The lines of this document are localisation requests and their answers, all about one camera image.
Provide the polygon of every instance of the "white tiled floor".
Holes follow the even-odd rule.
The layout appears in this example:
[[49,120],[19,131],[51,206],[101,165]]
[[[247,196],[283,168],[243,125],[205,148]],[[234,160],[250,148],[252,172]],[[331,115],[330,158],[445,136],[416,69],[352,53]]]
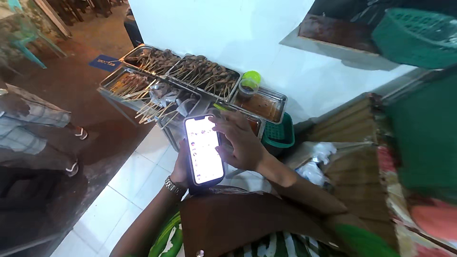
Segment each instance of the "white tiled floor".
[[[108,257],[123,233],[162,188],[177,157],[165,135],[154,126],[52,257]],[[234,170],[228,166],[227,173]],[[221,184],[249,191],[271,190],[271,185],[253,171],[224,179]]]

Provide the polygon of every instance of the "phone screen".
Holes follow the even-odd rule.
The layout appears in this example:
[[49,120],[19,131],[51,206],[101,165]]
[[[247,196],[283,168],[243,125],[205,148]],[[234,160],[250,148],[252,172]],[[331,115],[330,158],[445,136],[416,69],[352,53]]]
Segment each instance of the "phone screen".
[[215,149],[219,146],[218,134],[213,130],[215,124],[209,121],[208,117],[186,120],[187,142],[197,184],[224,175],[221,157]]

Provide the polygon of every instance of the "hand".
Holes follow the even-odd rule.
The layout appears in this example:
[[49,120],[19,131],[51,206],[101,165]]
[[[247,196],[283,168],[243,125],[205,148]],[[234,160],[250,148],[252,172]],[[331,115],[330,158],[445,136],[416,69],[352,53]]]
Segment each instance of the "hand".
[[19,95],[8,92],[0,96],[0,111],[16,117],[27,116],[30,113],[30,106]]
[[187,184],[187,171],[189,169],[189,147],[185,139],[179,142],[180,150],[175,162],[175,169],[170,175],[170,180],[178,187],[189,188]]
[[259,164],[269,153],[241,113],[230,111],[221,111],[221,113],[227,120],[215,117],[210,117],[209,120],[216,124],[213,130],[223,133],[234,149],[231,154],[221,146],[216,147],[222,160],[235,168],[257,171]]

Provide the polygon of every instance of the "green plastic basket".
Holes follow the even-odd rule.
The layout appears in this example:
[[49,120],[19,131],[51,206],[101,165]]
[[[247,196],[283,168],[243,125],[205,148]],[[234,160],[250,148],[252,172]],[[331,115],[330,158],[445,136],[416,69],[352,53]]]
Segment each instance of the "green plastic basket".
[[295,143],[293,122],[287,112],[284,113],[281,124],[267,122],[262,136],[263,145],[277,148],[289,148]]
[[457,20],[452,16],[387,9],[372,38],[382,55],[396,63],[428,69],[457,63]]

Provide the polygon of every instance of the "blue mat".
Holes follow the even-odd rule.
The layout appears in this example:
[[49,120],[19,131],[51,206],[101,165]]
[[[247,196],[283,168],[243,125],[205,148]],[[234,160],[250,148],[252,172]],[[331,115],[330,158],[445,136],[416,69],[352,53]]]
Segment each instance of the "blue mat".
[[100,54],[95,60],[89,63],[89,66],[113,72],[120,64],[120,61],[108,63],[109,61],[116,61],[117,58]]

